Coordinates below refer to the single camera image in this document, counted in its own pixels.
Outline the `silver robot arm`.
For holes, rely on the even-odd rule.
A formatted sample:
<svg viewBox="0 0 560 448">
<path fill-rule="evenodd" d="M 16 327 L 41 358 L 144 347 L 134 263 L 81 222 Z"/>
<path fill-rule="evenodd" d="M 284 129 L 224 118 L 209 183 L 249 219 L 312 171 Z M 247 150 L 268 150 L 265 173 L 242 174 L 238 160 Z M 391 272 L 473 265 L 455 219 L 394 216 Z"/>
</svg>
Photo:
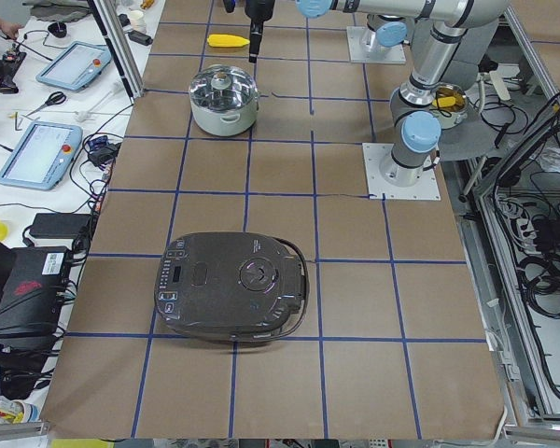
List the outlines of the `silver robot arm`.
<svg viewBox="0 0 560 448">
<path fill-rule="evenodd" d="M 274 0 L 245 1 L 245 14 L 250 19 L 248 60 L 251 63 L 258 60 L 264 23 L 272 18 L 274 5 Z M 310 19 L 321 17 L 331 10 L 428 18 L 435 1 L 296 1 L 295 5 L 300 14 Z"/>
<path fill-rule="evenodd" d="M 395 143 L 380 163 L 390 184 L 408 188 L 418 181 L 428 154 L 441 137 L 429 112 L 442 82 L 466 89 L 479 73 L 508 1 L 397 1 L 390 13 L 429 20 L 413 34 L 413 70 L 390 98 Z"/>
</svg>

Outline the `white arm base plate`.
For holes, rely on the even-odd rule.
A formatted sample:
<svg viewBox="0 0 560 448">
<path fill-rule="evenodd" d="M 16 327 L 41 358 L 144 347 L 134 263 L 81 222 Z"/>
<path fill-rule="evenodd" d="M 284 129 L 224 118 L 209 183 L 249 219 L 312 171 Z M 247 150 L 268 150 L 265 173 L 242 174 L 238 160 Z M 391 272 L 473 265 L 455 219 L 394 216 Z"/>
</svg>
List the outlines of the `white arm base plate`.
<svg viewBox="0 0 560 448">
<path fill-rule="evenodd" d="M 439 201 L 441 194 L 433 160 L 403 168 L 392 158 L 392 144 L 362 145 L 368 196 L 376 200 Z"/>
<path fill-rule="evenodd" d="M 352 63 L 405 64 L 402 43 L 407 35 L 403 22 L 389 22 L 376 31 L 368 27 L 346 28 L 350 61 Z"/>
</svg>

